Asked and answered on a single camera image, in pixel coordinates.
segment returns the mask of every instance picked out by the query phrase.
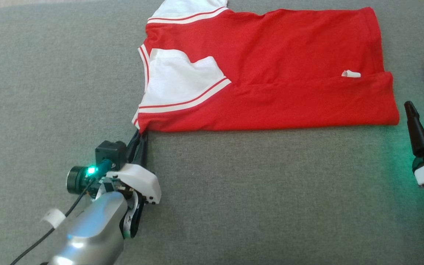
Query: red cloth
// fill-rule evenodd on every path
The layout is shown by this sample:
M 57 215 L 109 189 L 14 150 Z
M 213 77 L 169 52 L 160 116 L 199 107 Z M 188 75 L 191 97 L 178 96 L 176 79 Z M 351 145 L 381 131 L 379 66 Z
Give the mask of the red cloth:
M 399 122 L 392 74 L 384 70 L 379 25 L 370 7 L 264 15 L 225 10 L 187 24 L 151 22 L 146 33 L 148 54 L 152 48 L 175 49 L 191 62 L 212 56 L 231 84 L 190 109 L 140 111 L 133 121 L 140 131 Z M 361 77 L 341 77 L 345 70 Z

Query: black cable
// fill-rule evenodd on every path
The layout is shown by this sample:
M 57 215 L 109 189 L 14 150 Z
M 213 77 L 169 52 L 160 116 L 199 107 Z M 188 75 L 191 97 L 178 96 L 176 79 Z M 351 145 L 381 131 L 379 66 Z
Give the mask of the black cable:
M 78 203 L 81 201 L 81 199 L 83 198 L 83 196 L 86 194 L 86 191 L 88 190 L 88 188 L 91 187 L 91 185 L 96 182 L 96 179 L 92 179 L 88 185 L 86 186 L 86 188 L 84 188 L 83 192 L 78 196 L 78 198 L 76 199 L 76 201 L 74 201 L 73 205 L 70 207 L 70 209 L 66 212 L 65 216 L 68 217 L 70 215 L 70 213 L 74 210 L 74 208 L 76 207 L 76 205 L 78 205 Z M 15 260 L 10 264 L 10 265 L 15 265 L 17 262 L 19 262 L 19 260 L 21 260 L 25 255 L 27 255 L 27 253 L 29 253 L 31 250 L 33 250 L 35 247 L 37 247 L 37 245 L 39 245 L 42 241 L 44 241 L 50 234 L 53 233 L 53 231 L 55 231 L 55 228 L 50 229 L 45 235 L 43 235 L 39 240 L 37 240 L 36 243 L 34 243 L 33 245 L 31 245 L 28 249 L 26 249 L 24 252 L 22 252 L 21 255 L 19 255 L 17 258 L 15 258 Z

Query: white sleeve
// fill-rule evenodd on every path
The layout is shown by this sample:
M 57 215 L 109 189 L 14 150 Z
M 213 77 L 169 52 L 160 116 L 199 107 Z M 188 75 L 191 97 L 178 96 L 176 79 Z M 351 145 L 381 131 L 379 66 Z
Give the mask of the white sleeve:
M 192 63 L 180 50 L 152 49 L 149 67 L 140 113 L 188 109 L 230 84 L 211 56 Z
M 156 18 L 178 19 L 209 13 L 227 6 L 227 0 L 165 0 L 150 20 Z

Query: red stripe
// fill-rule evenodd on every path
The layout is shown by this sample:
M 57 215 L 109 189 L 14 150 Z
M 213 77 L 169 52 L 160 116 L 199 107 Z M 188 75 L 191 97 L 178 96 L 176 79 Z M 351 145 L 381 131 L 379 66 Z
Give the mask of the red stripe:
M 216 87 L 218 84 L 220 84 L 222 81 L 226 80 L 227 77 L 224 77 L 222 80 L 220 80 L 219 82 L 215 83 L 213 86 L 211 86 L 209 89 L 207 89 L 204 93 L 202 93 L 201 95 L 199 95 L 197 98 L 195 99 L 191 99 L 189 101 L 186 102 L 181 102 L 181 103 L 175 103 L 175 104 L 168 104 L 168 105 L 155 105 L 155 106 L 141 106 L 138 107 L 139 109 L 146 109 L 146 108 L 150 108 L 150 107 L 171 107 L 171 106 L 177 106 L 177 105 L 182 105 L 182 104 L 188 104 L 194 100 L 197 100 L 198 98 L 202 97 L 204 94 L 206 94 L 207 92 L 209 92 L 210 89 Z
M 147 19 L 147 21 L 150 20 L 172 20 L 172 21 L 176 21 L 176 20 L 188 20 L 189 18 L 195 17 L 197 15 L 207 15 L 207 14 L 212 14 L 213 12 L 217 12 L 218 10 L 221 10 L 222 8 L 226 8 L 226 7 L 220 7 L 219 9 L 213 10 L 211 12 L 204 12 L 204 13 L 197 13 L 195 15 L 191 15 L 190 17 L 185 17 L 185 18 L 162 18 L 162 17 L 150 17 L 149 19 Z
M 143 59 L 145 59 L 145 65 L 146 65 L 145 66 L 146 67 L 146 81 L 147 81 L 146 84 L 148 84 L 148 82 L 150 81 L 150 70 L 149 70 L 149 67 L 148 67 L 148 60 L 146 59 L 145 53 L 143 52 L 143 49 L 142 49 L 141 46 L 140 46 L 140 51 L 142 52 Z

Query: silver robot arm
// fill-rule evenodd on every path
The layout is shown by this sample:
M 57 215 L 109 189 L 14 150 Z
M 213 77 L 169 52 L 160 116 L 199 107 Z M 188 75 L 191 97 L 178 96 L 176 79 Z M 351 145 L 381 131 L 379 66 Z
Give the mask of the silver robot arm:
M 127 210 L 120 192 L 101 195 L 76 218 L 66 245 L 49 265 L 113 265 L 123 251 L 119 224 Z

